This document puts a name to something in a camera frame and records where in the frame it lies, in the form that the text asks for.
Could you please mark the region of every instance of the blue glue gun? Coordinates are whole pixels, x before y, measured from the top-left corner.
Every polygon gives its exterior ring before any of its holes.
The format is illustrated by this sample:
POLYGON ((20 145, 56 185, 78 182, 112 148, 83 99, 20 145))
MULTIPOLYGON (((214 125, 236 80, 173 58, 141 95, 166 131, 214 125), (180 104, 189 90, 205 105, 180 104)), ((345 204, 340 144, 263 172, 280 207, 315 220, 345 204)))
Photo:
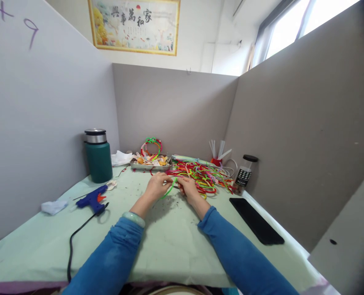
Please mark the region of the blue glue gun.
POLYGON ((99 216, 103 211, 105 210, 105 205, 100 204, 100 201, 104 199, 105 197, 101 197, 102 194, 105 193, 105 191, 108 189, 107 185, 103 185, 93 192, 86 195, 85 198, 77 201, 76 205, 78 208, 84 208, 86 206, 91 206, 93 212, 99 216))

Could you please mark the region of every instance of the framed painting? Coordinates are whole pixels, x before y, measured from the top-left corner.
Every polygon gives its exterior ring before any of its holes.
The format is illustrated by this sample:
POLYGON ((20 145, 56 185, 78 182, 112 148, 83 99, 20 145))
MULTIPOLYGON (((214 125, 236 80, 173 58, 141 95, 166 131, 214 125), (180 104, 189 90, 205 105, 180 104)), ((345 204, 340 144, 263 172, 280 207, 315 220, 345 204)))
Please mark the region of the framed painting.
POLYGON ((180 0, 88 0, 98 49, 176 56, 180 0))

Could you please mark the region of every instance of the thermos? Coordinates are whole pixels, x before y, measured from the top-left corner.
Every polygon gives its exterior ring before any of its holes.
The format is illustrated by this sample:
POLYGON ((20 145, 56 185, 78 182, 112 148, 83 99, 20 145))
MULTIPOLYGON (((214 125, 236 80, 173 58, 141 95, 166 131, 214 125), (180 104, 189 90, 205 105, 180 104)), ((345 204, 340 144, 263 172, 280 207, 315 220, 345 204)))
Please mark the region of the thermos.
POLYGON ((89 172, 94 183, 107 182, 112 178, 111 150, 104 129, 85 130, 85 150, 89 172))
POLYGON ((254 156, 243 155, 243 162, 239 167, 238 175, 234 183, 235 194, 242 195, 244 188, 247 186, 250 176, 252 175, 252 163, 257 162, 258 160, 259 159, 254 156))

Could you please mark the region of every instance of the light green tablecloth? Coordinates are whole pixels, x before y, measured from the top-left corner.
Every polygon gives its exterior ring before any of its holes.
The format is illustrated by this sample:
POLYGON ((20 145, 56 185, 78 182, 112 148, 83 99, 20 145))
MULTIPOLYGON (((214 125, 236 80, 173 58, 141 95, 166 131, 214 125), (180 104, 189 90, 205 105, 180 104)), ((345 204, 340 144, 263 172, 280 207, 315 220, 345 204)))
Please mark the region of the light green tablecloth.
MULTIPOLYGON (((123 167, 114 168, 114 176, 123 167)), ((145 191, 150 173, 128 168, 114 178, 118 185, 106 192, 106 212, 91 220, 73 239, 72 274, 83 265, 123 212, 145 191)), ((72 199, 101 185, 85 178, 65 194, 67 208, 55 216, 38 213, 0 241, 0 282, 66 281, 70 235, 91 215, 89 207, 69 212, 72 199)), ((264 246, 229 202, 231 194, 219 188, 219 194, 208 197, 220 214, 247 236, 297 291, 313 286, 320 275, 306 260, 307 253, 248 194, 246 198, 285 239, 284 245, 264 246)), ((214 287, 234 286, 226 275, 207 237, 197 228, 198 217, 173 188, 159 200, 146 218, 146 229, 129 281, 173 281, 214 287)))

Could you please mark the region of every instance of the ceiling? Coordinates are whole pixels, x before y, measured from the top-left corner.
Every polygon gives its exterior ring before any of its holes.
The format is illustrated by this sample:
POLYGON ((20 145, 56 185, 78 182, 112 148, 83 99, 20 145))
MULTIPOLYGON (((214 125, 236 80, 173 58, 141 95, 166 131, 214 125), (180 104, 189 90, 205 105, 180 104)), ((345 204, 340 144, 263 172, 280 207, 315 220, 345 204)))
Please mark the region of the ceiling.
POLYGON ((275 9, 281 0, 236 0, 235 6, 238 7, 234 15, 233 22, 237 29, 258 30, 263 20, 275 9))

